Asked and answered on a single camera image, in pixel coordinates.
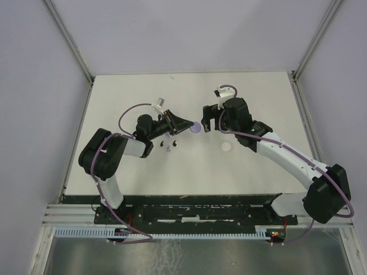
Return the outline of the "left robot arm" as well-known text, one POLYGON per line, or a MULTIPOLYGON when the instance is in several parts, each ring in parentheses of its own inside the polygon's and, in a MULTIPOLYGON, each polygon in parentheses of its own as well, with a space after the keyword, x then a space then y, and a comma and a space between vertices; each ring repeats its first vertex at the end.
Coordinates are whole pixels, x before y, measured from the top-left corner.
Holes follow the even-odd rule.
POLYGON ((159 120, 148 114, 139 116, 133 137, 111 133, 103 128, 95 132, 80 153, 78 163, 95 180, 101 203, 109 207, 107 217, 113 223, 122 223, 127 216, 126 208, 121 206, 124 197, 115 176, 122 157, 146 158, 154 147, 152 140, 167 133, 178 135, 192 126, 193 121, 166 110, 159 120))

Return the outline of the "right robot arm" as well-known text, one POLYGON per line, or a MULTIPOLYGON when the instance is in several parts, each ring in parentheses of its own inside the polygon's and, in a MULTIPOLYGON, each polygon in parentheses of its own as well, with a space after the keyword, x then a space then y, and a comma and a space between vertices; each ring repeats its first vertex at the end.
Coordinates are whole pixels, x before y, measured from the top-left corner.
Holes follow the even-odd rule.
POLYGON ((233 134, 242 146, 275 162, 305 188, 305 192, 277 195, 263 210, 268 223, 276 224, 288 215, 308 215, 326 224, 350 205, 346 170, 339 164, 328 166, 314 160, 287 144, 270 126, 252 118, 244 99, 234 97, 204 106, 201 123, 205 132, 212 129, 212 120, 215 130, 233 134))

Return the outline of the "purple earbud charging case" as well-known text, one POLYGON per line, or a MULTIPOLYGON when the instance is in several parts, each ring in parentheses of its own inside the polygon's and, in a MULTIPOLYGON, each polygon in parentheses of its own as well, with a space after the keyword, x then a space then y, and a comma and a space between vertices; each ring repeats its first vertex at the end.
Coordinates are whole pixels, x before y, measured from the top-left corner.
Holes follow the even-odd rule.
POLYGON ((199 133, 201 131, 201 124, 195 121, 194 124, 190 127, 190 131, 192 133, 199 133))

